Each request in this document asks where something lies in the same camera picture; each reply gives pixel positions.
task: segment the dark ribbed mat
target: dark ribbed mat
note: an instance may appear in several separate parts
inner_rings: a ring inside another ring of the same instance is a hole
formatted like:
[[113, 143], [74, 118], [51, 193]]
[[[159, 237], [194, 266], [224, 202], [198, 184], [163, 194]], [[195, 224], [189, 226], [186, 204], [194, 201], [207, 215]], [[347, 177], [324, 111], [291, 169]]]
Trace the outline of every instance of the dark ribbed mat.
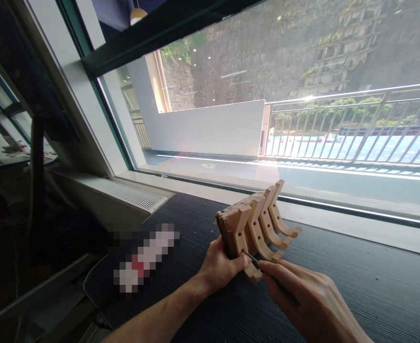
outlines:
[[[175, 250], [179, 261], [159, 285], [138, 294], [135, 300], [109, 297], [113, 288], [112, 256], [94, 267], [85, 291], [110, 326], [119, 327], [199, 270], [209, 243], [219, 235], [215, 214], [225, 207], [219, 202], [176, 194], [145, 221], [173, 223], [180, 231], [180, 246]], [[375, 342], [420, 342], [420, 256], [310, 226], [302, 228], [285, 250], [286, 260], [329, 275]], [[270, 298], [265, 282], [253, 286], [243, 273], [201, 304], [174, 340], [304, 341]]]

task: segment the balcony railing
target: balcony railing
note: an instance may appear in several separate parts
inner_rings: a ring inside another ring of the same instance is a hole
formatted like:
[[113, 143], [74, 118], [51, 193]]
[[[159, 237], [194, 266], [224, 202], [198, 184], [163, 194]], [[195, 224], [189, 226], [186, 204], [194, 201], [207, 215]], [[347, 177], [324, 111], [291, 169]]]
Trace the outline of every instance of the balcony railing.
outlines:
[[150, 141], [148, 140], [147, 130], [145, 129], [145, 124], [143, 123], [143, 119], [142, 118], [132, 119], [132, 123], [134, 124], [137, 137], [139, 138], [140, 146], [142, 148], [151, 149]]
[[266, 106], [265, 156], [420, 165], [420, 84]]

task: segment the screwdriver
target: screwdriver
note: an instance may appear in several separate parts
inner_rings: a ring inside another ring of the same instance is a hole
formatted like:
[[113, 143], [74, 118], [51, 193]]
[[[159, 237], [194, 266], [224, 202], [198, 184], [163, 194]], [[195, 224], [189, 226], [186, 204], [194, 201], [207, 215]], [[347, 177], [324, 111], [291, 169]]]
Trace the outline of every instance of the screwdriver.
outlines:
[[[242, 249], [242, 253], [244, 253], [244, 254], [246, 254], [248, 257], [250, 257], [251, 258], [251, 261], [253, 262], [253, 264], [254, 264], [254, 266], [257, 268], [257, 269], [259, 269], [259, 265], [258, 265], [258, 260], [256, 260], [253, 256], [251, 256], [249, 253], [248, 253], [248, 251], [246, 251], [245, 249]], [[270, 274], [268, 274], [268, 273], [266, 273], [267, 275], [269, 275], [274, 281], [275, 281], [275, 283], [277, 284], [277, 286], [278, 286], [278, 288], [280, 288], [280, 291], [289, 299], [289, 301], [291, 301], [292, 302], [292, 304], [295, 306], [295, 307], [298, 307], [300, 304], [299, 304], [299, 302], [297, 301], [297, 299], [296, 299], [296, 297], [294, 296], [294, 294], [289, 290], [289, 289], [287, 289], [285, 286], [283, 286], [281, 283], [280, 283], [280, 281], [278, 281], [278, 279], [276, 278], [276, 277], [274, 277], [274, 276], [272, 276], [272, 275], [270, 275]]]

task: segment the wooden coat hook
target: wooden coat hook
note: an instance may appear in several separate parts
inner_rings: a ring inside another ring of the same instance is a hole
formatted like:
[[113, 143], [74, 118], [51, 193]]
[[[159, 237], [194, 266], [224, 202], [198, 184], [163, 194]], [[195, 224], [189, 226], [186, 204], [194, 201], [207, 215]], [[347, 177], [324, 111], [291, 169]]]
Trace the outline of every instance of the wooden coat hook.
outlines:
[[[217, 212], [216, 221], [229, 258], [234, 259], [242, 255], [242, 249], [253, 256], [259, 253], [263, 259], [273, 263], [283, 258], [283, 251], [273, 252], [267, 244], [271, 242], [279, 249], [286, 249], [301, 230], [300, 227], [291, 230], [280, 217], [276, 200], [283, 183], [284, 181], [280, 180], [275, 186], [254, 193]], [[279, 237], [274, 228], [288, 237]], [[248, 265], [245, 273], [253, 283], [262, 278], [261, 271], [253, 263]]]

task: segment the lamp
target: lamp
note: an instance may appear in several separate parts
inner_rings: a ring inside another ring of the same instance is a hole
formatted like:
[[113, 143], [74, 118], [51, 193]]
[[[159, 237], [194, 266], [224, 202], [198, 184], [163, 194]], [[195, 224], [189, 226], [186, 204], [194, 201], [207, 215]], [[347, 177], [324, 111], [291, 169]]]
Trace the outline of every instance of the lamp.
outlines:
[[130, 13], [130, 25], [134, 25], [147, 16], [147, 12], [142, 10], [139, 6], [139, 0], [137, 0], [137, 8], [134, 8]]

